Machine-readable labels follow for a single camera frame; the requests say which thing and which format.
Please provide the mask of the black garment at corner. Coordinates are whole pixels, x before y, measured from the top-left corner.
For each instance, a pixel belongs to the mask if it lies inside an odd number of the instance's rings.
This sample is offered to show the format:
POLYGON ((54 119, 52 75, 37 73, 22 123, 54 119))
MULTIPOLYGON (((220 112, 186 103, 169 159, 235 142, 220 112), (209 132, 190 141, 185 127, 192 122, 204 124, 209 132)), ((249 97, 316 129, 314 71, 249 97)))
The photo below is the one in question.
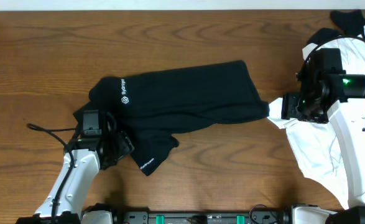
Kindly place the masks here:
POLYGON ((342 35, 363 35, 365 17, 360 9, 351 12, 331 11, 330 19, 338 29, 321 28, 308 40, 307 45, 326 42, 342 35))

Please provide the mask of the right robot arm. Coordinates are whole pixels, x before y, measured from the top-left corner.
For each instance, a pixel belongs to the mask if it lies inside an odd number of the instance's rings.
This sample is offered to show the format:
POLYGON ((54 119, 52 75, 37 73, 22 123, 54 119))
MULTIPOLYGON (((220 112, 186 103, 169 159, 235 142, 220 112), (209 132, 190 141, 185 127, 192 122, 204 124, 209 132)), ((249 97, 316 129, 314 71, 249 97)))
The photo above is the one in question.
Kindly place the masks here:
POLYGON ((300 72, 300 91, 283 96, 281 118, 330 123, 340 145, 348 183, 348 209, 292 205, 284 223, 365 223, 365 75, 343 69, 339 49, 313 50, 300 72))

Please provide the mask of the white shirt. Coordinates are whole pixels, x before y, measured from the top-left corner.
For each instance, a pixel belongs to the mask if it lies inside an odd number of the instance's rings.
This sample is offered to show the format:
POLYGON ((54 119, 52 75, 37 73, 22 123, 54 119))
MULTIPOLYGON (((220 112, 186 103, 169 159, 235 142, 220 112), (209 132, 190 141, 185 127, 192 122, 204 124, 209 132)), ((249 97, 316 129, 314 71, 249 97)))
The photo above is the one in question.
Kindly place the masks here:
MULTIPOLYGON (((303 49, 304 62, 313 50, 320 49, 339 49, 346 73, 365 75, 365 26, 364 34, 357 37, 339 36, 320 45, 307 45, 303 49)), ((295 118, 284 120, 281 118, 281 109, 282 98, 273 101, 270 104, 269 119, 286 131, 303 175, 323 185, 338 199, 343 208, 348 209, 346 172, 332 125, 309 123, 295 118)))

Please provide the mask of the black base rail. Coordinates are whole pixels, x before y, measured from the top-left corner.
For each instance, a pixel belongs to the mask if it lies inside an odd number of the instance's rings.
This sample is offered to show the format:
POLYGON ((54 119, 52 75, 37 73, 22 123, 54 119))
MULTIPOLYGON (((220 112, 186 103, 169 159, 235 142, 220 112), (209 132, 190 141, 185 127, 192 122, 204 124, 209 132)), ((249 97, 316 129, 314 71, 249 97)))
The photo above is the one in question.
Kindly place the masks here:
POLYGON ((88 207, 81 214, 83 224, 252 224, 252 223, 325 223, 335 212, 316 205, 298 204, 285 209, 269 208, 263 204, 242 212, 150 212, 122 211, 106 204, 88 207))

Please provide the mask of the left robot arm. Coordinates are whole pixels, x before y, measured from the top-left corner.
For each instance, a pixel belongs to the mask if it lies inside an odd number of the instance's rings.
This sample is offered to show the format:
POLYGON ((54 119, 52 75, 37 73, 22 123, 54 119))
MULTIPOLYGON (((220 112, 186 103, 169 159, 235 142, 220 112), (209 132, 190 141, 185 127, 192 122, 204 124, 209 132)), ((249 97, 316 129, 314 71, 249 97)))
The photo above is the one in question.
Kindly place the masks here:
POLYGON ((83 206, 99 171, 115 166, 134 150, 127 133, 85 131, 80 139, 71 139, 66 149, 62 169, 44 203, 32 216, 20 217, 16 223, 112 224, 122 220, 110 205, 83 206))

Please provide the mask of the black Sydrogen t-shirt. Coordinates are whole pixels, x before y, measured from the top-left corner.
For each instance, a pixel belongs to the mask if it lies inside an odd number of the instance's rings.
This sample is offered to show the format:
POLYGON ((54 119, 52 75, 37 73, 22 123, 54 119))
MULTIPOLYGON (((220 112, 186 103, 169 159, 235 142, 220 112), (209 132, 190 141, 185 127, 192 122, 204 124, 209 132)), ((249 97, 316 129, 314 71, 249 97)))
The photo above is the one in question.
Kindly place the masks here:
POLYGON ((109 111, 130 137, 131 157, 146 176, 178 147, 174 134, 269 115, 269 104, 261 100, 242 60, 103 77, 88 98, 75 119, 81 122, 84 110, 109 111))

